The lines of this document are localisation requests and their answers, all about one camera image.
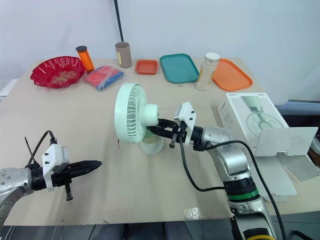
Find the teal tray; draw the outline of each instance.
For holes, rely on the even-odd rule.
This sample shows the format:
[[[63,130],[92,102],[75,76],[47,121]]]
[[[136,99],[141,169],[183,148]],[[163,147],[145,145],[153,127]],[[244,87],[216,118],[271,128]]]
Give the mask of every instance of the teal tray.
[[[191,57],[184,53],[162,56],[160,65],[165,79],[173,84],[192,83],[199,76]]]

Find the fan grille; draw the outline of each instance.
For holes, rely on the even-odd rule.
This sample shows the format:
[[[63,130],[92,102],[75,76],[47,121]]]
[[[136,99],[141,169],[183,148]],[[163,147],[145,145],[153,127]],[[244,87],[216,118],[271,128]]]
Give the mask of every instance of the fan grille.
[[[140,142],[144,137],[146,129],[140,123],[140,104],[145,103],[146,96],[143,89],[139,85],[135,85],[130,92],[126,127],[128,132],[128,138],[130,142]]]
[[[262,129],[284,127],[276,118],[264,112],[250,114],[246,118],[246,125],[257,138],[260,137]]]

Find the red plastic bowl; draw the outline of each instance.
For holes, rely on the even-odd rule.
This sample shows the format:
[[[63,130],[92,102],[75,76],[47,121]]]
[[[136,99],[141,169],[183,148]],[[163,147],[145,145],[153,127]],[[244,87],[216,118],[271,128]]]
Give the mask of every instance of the red plastic bowl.
[[[79,58],[58,56],[40,63],[30,78],[35,85],[58,89],[78,82],[84,73],[85,68]]]

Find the jar lid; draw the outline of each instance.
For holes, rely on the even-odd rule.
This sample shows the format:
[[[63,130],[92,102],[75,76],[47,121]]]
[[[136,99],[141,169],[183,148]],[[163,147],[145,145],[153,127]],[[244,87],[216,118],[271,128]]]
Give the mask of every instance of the jar lid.
[[[205,54],[205,57],[209,60],[219,60],[220,59],[220,55],[215,52],[207,52]]]

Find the black pole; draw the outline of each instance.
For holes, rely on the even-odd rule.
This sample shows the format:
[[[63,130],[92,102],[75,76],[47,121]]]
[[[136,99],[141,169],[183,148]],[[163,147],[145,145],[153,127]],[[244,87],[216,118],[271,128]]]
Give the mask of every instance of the black pole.
[[[120,32],[121,42],[123,42],[123,41],[124,41],[124,36],[122,35],[122,28],[121,28],[121,22],[120,22],[118,0],[114,0],[114,7],[115,7],[115,12],[116,12],[116,18],[117,18],[117,20],[118,20],[118,26],[119,26],[119,32]]]

